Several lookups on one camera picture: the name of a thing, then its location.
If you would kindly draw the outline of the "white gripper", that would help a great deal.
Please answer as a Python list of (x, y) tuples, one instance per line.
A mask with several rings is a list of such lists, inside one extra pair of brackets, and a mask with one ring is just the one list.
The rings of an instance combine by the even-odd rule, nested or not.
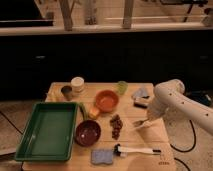
[(154, 120), (161, 118), (166, 110), (166, 105), (160, 102), (157, 98), (154, 98), (147, 108), (147, 117), (149, 120), (144, 120), (142, 127), (150, 127), (154, 124)]

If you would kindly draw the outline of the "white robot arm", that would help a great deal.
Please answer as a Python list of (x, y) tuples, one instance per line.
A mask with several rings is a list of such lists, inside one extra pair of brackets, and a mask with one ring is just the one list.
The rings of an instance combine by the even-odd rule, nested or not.
[(154, 121), (161, 118), (168, 108), (175, 108), (213, 136), (213, 109), (189, 99), (184, 92), (185, 85), (179, 79), (155, 85), (154, 97), (147, 107), (147, 119)]

